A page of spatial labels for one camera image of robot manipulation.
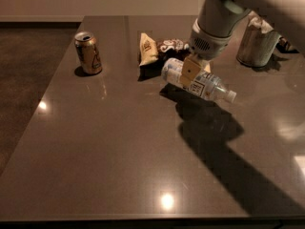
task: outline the tin can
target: tin can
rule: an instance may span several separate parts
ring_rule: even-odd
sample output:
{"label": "tin can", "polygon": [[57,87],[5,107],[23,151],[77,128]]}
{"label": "tin can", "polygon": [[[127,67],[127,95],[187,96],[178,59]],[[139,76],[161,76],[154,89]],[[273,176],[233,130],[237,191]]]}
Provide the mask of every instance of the tin can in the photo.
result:
{"label": "tin can", "polygon": [[88,74],[100,73],[102,68],[97,40],[92,32],[81,31],[75,35],[75,47],[83,71]]}

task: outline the plastic bottle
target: plastic bottle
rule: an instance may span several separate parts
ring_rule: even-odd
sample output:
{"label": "plastic bottle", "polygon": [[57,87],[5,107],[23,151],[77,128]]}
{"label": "plastic bottle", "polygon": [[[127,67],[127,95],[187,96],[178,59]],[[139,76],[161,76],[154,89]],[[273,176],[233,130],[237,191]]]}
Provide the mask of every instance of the plastic bottle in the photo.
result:
{"label": "plastic bottle", "polygon": [[192,81],[189,88],[184,87],[179,81],[182,66],[182,61],[175,58],[168,59],[162,69],[162,78],[174,86],[205,100],[215,101],[217,99],[224,99],[233,103],[236,93],[226,89],[218,76],[206,71],[201,71]]}

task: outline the brown can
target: brown can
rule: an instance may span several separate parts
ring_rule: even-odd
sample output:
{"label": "brown can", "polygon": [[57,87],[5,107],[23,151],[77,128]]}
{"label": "brown can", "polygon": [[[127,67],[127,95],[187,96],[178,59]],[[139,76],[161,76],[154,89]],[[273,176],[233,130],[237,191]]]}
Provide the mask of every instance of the brown can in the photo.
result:
{"label": "brown can", "polygon": [[102,68],[96,38],[92,32],[81,31],[75,35],[75,47],[83,71],[88,74],[100,73]]}

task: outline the bottle cap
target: bottle cap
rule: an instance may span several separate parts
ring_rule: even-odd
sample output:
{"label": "bottle cap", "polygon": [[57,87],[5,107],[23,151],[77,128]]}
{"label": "bottle cap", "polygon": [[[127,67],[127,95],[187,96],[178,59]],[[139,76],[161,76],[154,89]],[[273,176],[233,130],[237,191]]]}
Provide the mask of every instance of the bottle cap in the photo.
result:
{"label": "bottle cap", "polygon": [[236,92],[229,91],[228,94],[225,96],[225,100],[230,103],[233,103],[235,97],[236,97]]}

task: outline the floor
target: floor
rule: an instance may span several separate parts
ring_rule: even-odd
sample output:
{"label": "floor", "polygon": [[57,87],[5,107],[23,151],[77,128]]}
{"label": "floor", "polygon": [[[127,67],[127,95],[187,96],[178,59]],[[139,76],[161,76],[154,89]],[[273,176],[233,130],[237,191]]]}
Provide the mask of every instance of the floor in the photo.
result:
{"label": "floor", "polygon": [[77,27],[0,23],[0,176]]}

